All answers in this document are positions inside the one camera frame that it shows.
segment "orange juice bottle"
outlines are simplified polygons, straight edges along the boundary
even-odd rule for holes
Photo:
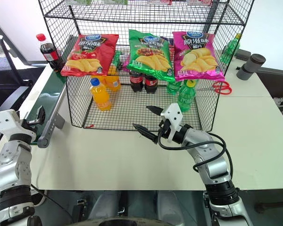
[[[102,76],[102,75],[90,75],[90,78],[92,78],[92,79],[97,78],[97,79],[99,79],[100,83],[102,83],[104,86],[106,85],[105,76]]]
[[[90,80],[90,92],[93,95],[93,100],[101,111],[109,111],[111,109],[111,102],[109,100],[109,93],[106,87],[100,83],[99,79],[94,78]]]
[[[109,67],[108,76],[105,77],[106,86],[112,91],[118,91],[121,89],[121,82],[119,81],[119,76],[117,72],[117,67],[111,65]]]

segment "red chip bag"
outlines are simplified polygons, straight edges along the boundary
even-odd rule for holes
[[[61,74],[77,77],[107,75],[117,40],[118,34],[79,35]]]

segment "wire shelf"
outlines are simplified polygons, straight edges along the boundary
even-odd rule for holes
[[[66,60],[79,34],[119,34],[117,50],[129,54],[129,29],[172,38],[174,31],[196,31],[215,35],[216,60],[224,74],[228,65],[220,61],[224,47],[237,33],[243,33],[254,0],[214,0],[211,6],[188,6],[185,0],[172,5],[151,5],[147,0],[129,0],[128,5],[106,5],[93,0],[89,6],[69,6],[63,0],[39,0],[44,21],[55,47]],[[147,105],[166,107],[177,96],[166,92],[166,82],[158,81],[155,94],[134,93],[129,73],[121,70],[122,88],[111,92],[113,107],[101,112],[89,92],[90,77],[67,78],[67,97],[73,126],[89,129],[134,130],[132,123],[157,131],[160,118]],[[199,80],[196,97],[183,123],[211,131],[219,95],[212,90],[213,81]]]

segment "red bottle label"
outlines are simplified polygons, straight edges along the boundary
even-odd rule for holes
[[[148,79],[146,79],[146,85],[147,86],[156,86],[157,83],[158,83],[157,79],[155,79],[155,80],[148,80]]]
[[[53,60],[57,60],[58,59],[58,54],[57,54],[56,51],[53,51],[51,53],[45,53],[45,54],[43,54],[43,56],[48,61],[53,61]]]
[[[140,77],[133,77],[133,76],[131,76],[130,77],[130,81],[132,83],[140,83],[140,82],[142,82],[142,76],[140,76]]]

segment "blue bottle cap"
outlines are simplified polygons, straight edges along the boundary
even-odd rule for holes
[[[97,78],[93,78],[93,79],[90,79],[90,83],[93,86],[98,86],[100,84],[100,81]]]

